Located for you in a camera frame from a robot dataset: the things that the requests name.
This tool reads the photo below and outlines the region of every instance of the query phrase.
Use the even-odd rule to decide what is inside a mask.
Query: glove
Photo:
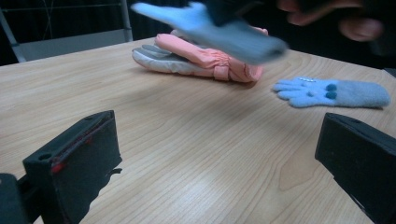
[[[282,40],[264,35],[239,18],[216,26],[202,3],[190,3],[183,8],[136,3],[132,5],[132,10],[169,24],[188,39],[219,49],[248,64],[257,65],[278,59],[288,48]]]
[[[390,103],[388,92],[373,82],[296,77],[279,80],[273,90],[294,107],[381,107]]]
[[[262,65],[248,65],[220,50],[203,49],[168,34],[157,35],[155,45],[134,49],[132,56],[137,63],[152,71],[224,81],[255,82],[263,71]]]

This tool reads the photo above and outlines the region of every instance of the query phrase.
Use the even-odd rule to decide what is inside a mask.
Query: pink mitten
[[[217,49],[202,49],[175,35],[157,35],[155,45],[133,50],[133,58],[149,70],[238,82],[258,81],[262,65],[249,65]]]

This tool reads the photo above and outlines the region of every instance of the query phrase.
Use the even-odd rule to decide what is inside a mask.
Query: light blue glove
[[[236,17],[229,23],[216,26],[202,3],[191,2],[183,8],[136,3],[132,10],[169,24],[188,39],[219,49],[247,64],[258,65],[278,59],[288,49],[282,40],[265,35]]]
[[[390,103],[388,92],[373,82],[296,77],[279,80],[273,90],[294,107],[381,107]]]

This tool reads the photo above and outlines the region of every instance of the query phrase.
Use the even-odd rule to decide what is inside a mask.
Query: table
[[[0,172],[22,177],[22,159],[114,110],[122,172],[82,223],[371,223],[314,153],[326,112],[396,137],[396,104],[297,109],[271,88],[296,76],[373,81],[394,101],[394,77],[293,50],[256,84],[166,75],[131,57],[152,42],[0,67]]]

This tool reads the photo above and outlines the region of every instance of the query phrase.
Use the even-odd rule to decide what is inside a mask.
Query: wooden tabletop
[[[166,75],[131,57],[152,42],[0,67],[0,172],[22,177],[24,158],[114,110],[122,172],[82,223],[371,223],[314,153],[326,112],[396,137],[396,104],[297,109],[271,88],[297,76],[373,81],[394,101],[394,77],[292,50],[255,85]]]

